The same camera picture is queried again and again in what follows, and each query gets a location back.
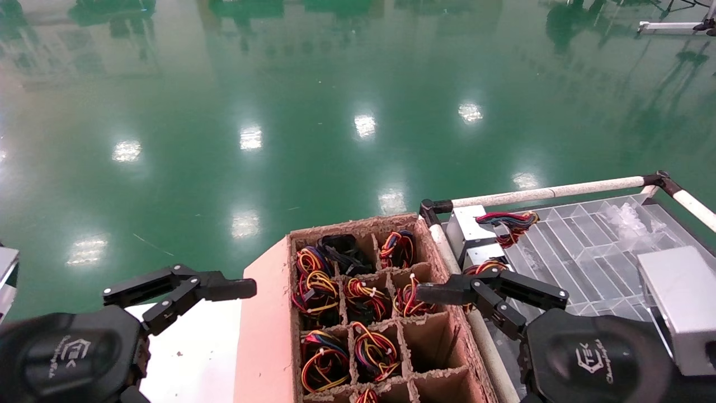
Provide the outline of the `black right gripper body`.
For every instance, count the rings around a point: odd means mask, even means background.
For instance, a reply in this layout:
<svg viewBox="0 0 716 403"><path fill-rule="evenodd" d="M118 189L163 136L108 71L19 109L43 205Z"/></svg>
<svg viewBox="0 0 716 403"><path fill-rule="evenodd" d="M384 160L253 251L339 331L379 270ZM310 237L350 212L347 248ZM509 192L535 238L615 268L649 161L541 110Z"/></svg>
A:
<svg viewBox="0 0 716 403"><path fill-rule="evenodd" d="M521 339L524 402L713 402L714 376L686 377L659 332L618 316L552 309Z"/></svg>

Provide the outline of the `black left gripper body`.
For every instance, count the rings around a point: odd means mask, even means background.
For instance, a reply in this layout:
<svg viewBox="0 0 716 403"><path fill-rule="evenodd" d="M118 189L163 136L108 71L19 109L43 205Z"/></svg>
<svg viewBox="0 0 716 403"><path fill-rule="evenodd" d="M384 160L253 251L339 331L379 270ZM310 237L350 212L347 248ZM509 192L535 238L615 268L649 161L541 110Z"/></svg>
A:
<svg viewBox="0 0 716 403"><path fill-rule="evenodd" d="M2 324L3 402L119 402L147 375L149 341L122 308Z"/></svg>

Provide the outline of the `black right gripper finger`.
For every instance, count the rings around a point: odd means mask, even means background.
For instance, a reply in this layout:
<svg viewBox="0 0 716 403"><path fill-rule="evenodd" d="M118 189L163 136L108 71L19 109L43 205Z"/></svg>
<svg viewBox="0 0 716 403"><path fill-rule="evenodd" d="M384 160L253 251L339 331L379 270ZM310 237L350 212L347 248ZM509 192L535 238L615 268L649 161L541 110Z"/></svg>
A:
<svg viewBox="0 0 716 403"><path fill-rule="evenodd" d="M442 284L419 284L415 293L417 300L428 304L471 304L512 340L524 339L527 319L508 304L507 298L542 311L565 310L569 299L569 293L560 287L509 270L452 274Z"/></svg>

